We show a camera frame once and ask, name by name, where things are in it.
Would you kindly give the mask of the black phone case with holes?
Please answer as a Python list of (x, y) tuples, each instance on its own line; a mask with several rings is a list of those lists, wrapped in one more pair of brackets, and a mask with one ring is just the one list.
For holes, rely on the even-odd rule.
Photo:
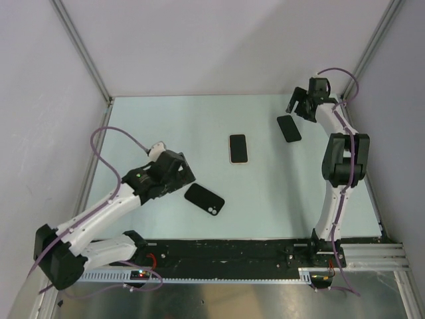
[(223, 198), (198, 183), (188, 188), (184, 198), (212, 216), (217, 216), (225, 205)]

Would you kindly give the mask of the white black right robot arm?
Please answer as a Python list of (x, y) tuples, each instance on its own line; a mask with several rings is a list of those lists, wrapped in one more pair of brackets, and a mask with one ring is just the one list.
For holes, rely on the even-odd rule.
[(295, 88), (286, 112), (320, 124), (328, 136), (321, 164), (326, 182), (323, 208), (303, 255), (314, 266), (325, 266), (329, 259), (342, 261), (341, 225), (348, 200), (366, 175), (370, 137), (348, 123), (326, 78), (311, 77), (308, 89)]

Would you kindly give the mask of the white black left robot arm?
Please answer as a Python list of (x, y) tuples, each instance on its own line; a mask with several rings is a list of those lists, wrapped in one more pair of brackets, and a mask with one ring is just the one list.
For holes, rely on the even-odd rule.
[(72, 286), (85, 272), (112, 263), (140, 265), (147, 259), (147, 241), (136, 231), (97, 241), (96, 236), (125, 214), (195, 181), (184, 154), (150, 150), (150, 162), (130, 170), (98, 206), (35, 234), (34, 260), (57, 290)]

